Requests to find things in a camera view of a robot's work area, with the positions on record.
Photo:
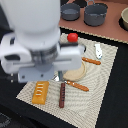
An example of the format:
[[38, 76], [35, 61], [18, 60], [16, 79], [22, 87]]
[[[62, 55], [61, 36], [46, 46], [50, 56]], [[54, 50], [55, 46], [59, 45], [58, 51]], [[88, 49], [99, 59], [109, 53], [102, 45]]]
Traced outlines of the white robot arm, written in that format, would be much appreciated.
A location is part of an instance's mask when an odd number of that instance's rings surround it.
[[47, 81], [55, 71], [78, 69], [85, 47], [59, 42], [60, 0], [0, 0], [9, 28], [0, 43], [5, 73], [19, 83]]

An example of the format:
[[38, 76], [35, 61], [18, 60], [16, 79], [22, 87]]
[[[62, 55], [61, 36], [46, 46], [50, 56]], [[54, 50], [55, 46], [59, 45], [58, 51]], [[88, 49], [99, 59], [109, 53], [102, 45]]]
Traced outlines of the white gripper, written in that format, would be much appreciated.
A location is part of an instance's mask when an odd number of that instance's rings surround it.
[[81, 67], [85, 47], [78, 43], [23, 45], [13, 33], [6, 34], [0, 43], [0, 62], [6, 74], [16, 74], [19, 83], [47, 81], [55, 71]]

